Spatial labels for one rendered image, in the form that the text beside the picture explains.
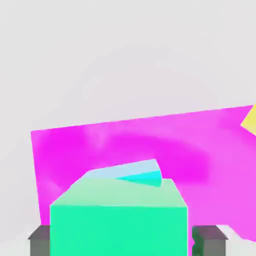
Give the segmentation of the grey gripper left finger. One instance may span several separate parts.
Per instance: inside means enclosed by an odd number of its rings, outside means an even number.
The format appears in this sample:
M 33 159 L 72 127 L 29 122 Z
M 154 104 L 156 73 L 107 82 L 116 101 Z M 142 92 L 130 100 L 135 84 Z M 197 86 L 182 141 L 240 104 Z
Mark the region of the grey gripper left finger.
M 28 237 L 0 242 L 0 256 L 50 256 L 50 226 L 39 225 Z

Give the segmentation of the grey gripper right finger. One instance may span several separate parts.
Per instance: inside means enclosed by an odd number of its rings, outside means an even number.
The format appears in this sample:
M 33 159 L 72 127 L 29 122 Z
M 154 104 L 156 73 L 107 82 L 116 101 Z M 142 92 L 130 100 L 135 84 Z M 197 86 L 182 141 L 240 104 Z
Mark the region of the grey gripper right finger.
M 192 227 L 192 256 L 256 256 L 256 242 L 240 237 L 229 225 Z

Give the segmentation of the small green cube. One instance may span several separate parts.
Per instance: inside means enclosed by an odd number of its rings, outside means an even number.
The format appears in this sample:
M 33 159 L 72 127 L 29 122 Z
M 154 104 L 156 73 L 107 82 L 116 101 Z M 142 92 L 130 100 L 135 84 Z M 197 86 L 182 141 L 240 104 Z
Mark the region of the small green cube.
M 188 208 L 171 179 L 87 178 L 50 207 L 50 256 L 188 256 Z

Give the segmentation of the small cyan cube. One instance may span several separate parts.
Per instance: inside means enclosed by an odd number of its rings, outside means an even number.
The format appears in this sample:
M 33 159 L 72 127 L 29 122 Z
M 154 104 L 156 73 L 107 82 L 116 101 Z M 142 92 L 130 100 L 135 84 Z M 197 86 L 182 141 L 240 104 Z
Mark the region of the small cyan cube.
M 89 170 L 81 178 L 119 179 L 155 187 L 159 187 L 162 183 L 161 169 L 155 159 Z

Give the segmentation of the small yellow cube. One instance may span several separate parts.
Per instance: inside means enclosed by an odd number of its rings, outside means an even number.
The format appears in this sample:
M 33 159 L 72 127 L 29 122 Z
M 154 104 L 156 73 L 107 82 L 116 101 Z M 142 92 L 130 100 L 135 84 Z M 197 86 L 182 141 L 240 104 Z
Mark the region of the small yellow cube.
M 256 104 L 252 106 L 240 126 L 256 136 Z

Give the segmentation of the large magenta box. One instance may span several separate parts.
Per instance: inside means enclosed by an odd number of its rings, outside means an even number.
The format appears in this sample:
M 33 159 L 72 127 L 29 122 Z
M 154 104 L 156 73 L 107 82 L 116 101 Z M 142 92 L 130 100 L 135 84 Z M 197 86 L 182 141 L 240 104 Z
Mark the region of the large magenta box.
M 155 159 L 176 185 L 193 226 L 228 225 L 256 242 L 256 136 L 234 107 L 31 132 L 41 223 L 51 205 L 95 169 Z

